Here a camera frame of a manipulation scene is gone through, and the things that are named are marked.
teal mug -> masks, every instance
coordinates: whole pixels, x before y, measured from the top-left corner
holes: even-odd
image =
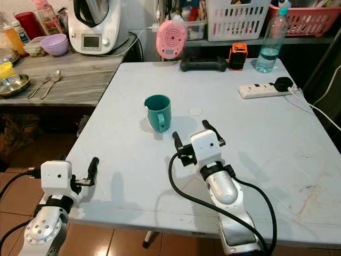
[[[157,132],[166,131],[171,125],[171,100],[164,95],[153,95],[144,101],[148,120]]]

purple bowl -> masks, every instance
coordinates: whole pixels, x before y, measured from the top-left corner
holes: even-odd
[[[65,39],[67,40],[66,35],[55,34],[55,35],[52,35],[52,36],[49,36],[49,37],[43,39],[40,42],[40,46],[42,48],[55,46],[55,45],[58,45],[58,44],[62,43],[63,41],[65,41]]]
[[[62,56],[69,51],[69,42],[66,41],[65,43],[60,44],[60,45],[55,46],[55,47],[49,47],[49,48],[43,47],[43,49],[45,50],[45,52],[47,52],[50,55]]]

orange device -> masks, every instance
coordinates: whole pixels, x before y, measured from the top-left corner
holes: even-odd
[[[230,70],[243,70],[247,57],[247,45],[244,43],[232,44],[229,56]]]

red container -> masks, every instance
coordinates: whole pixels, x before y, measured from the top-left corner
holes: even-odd
[[[26,31],[28,37],[32,40],[38,36],[45,36],[42,28],[40,27],[39,22],[36,19],[36,16],[32,12],[23,12],[19,13],[16,16],[16,19],[19,20],[20,25]]]
[[[270,5],[268,21],[277,16],[279,8]],[[327,32],[341,13],[341,7],[289,8],[287,36],[316,36]]]

pink basket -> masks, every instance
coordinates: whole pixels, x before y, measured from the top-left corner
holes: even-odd
[[[268,21],[277,16],[279,7],[270,5]],[[290,8],[288,12],[289,28],[287,36],[316,36],[327,32],[335,22],[341,7]]]

